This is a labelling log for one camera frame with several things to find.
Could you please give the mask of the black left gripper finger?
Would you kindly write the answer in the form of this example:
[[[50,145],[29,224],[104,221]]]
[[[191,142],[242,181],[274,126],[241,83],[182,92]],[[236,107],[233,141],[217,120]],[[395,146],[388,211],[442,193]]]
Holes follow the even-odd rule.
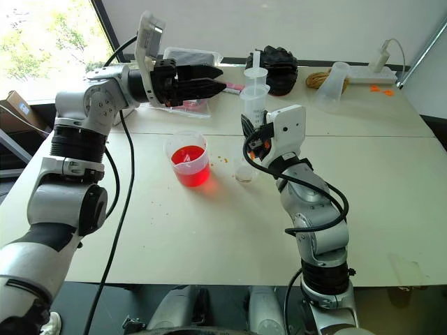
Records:
[[[206,64],[183,65],[176,67],[175,79],[178,82],[202,79],[214,80],[223,75],[223,73],[220,68]]]
[[[175,88],[175,99],[182,103],[183,101],[212,98],[225,88],[225,83],[213,79],[179,81]]]

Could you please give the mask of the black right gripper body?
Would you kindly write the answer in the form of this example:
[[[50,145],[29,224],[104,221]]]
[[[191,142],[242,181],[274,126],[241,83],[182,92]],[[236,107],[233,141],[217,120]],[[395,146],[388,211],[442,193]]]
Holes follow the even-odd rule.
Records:
[[[272,148],[272,138],[274,136],[273,123],[262,125],[256,128],[256,139],[246,139],[245,152],[254,160],[259,158],[261,161],[270,153]]]

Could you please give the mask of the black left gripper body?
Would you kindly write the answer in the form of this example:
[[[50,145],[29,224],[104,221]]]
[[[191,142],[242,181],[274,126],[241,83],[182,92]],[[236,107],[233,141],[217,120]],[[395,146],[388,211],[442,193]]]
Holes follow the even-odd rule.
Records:
[[[153,92],[160,102],[166,107],[178,107],[182,100],[177,96],[177,69],[174,59],[162,59],[156,61],[152,71]]]

